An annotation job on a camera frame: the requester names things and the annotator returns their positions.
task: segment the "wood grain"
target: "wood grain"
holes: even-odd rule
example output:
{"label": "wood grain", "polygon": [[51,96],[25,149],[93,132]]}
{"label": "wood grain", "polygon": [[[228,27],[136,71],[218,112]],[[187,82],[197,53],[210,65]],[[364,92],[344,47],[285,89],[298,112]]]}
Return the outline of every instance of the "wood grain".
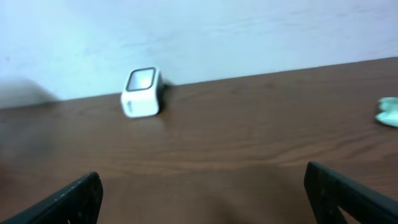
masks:
{"label": "wood grain", "polygon": [[161,114],[119,95],[0,111],[0,220],[90,170],[98,223],[314,223],[318,161],[398,199],[398,131],[375,122],[398,59],[177,86]]}

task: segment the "white smartwatch case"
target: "white smartwatch case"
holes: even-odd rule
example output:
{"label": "white smartwatch case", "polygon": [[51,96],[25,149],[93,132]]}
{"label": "white smartwatch case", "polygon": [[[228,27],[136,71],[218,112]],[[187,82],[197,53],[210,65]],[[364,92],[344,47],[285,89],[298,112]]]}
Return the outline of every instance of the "white smartwatch case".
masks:
{"label": "white smartwatch case", "polygon": [[160,110],[159,97],[162,88],[163,82],[158,68],[132,71],[121,95],[124,114],[129,118],[156,115]]}

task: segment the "wooden desk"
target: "wooden desk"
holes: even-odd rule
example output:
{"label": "wooden desk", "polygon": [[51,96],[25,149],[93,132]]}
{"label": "wooden desk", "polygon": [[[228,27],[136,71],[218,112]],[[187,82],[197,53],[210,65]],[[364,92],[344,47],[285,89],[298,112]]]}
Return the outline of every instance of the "wooden desk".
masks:
{"label": "wooden desk", "polygon": [[119,95],[0,112],[0,220],[99,173],[98,223],[314,223],[308,161],[398,198],[398,59],[178,86],[160,115]]}

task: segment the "light green object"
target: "light green object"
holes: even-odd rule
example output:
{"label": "light green object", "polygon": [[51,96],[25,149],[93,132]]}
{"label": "light green object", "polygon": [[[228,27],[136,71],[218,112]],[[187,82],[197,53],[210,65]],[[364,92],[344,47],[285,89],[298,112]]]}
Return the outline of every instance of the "light green object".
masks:
{"label": "light green object", "polygon": [[382,113],[376,119],[383,124],[398,128],[398,97],[385,97],[379,100]]}

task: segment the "wall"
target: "wall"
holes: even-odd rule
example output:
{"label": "wall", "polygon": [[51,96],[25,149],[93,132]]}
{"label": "wall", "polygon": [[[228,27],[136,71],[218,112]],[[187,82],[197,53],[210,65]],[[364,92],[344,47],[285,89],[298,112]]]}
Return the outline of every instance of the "wall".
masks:
{"label": "wall", "polygon": [[153,64],[183,84],[392,57],[397,12],[396,0],[2,0],[0,106],[29,85],[53,100],[120,92]]}

